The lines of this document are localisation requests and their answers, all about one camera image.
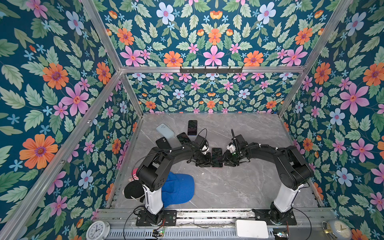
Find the pink-edged smartphone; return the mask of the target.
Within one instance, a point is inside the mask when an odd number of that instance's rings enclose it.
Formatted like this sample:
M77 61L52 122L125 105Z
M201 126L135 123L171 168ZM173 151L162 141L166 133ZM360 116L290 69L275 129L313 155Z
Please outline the pink-edged smartphone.
M222 168L222 156L223 152L221 148L212 148L212 160L211 165L213 168Z

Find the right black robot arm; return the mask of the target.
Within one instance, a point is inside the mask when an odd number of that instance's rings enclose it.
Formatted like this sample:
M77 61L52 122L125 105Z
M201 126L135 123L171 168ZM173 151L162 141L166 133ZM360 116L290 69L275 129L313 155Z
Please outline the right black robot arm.
M242 135L231 130L232 142L221 158L226 166L237 167L241 160L259 159L275 164L281 186L271 203L268 218L274 225L284 223L290 217L293 203L300 189L314 176L303 154L295 146L272 147L259 143L248 143Z

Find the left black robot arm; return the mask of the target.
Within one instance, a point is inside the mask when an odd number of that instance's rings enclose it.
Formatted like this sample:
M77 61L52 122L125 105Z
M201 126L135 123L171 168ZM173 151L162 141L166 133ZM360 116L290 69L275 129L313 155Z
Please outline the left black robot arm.
M146 198L146 209L152 215L158 215L164 209L161 200L161 189L174 164L181 161L192 161L197 166L210 163L208 155L209 143L206 138L197 136L194 141L183 143L172 149L154 147L144 158L136 173L143 186Z

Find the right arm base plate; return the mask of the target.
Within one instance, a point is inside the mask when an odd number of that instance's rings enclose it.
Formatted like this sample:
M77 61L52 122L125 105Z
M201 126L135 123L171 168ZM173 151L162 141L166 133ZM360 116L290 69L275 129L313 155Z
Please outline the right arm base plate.
M292 210L289 210L286 213L281 213L276 209L252 209L252 212L255 214L256 221L264 221L267 225L297 225L297 221Z

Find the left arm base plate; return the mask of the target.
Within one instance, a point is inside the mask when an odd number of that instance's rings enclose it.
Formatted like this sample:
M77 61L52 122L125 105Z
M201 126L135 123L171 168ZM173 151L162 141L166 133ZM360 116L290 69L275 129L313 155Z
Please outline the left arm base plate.
M138 227L174 227L177 221L176 210L160 210L156 215L147 210L140 210L137 216L136 226Z

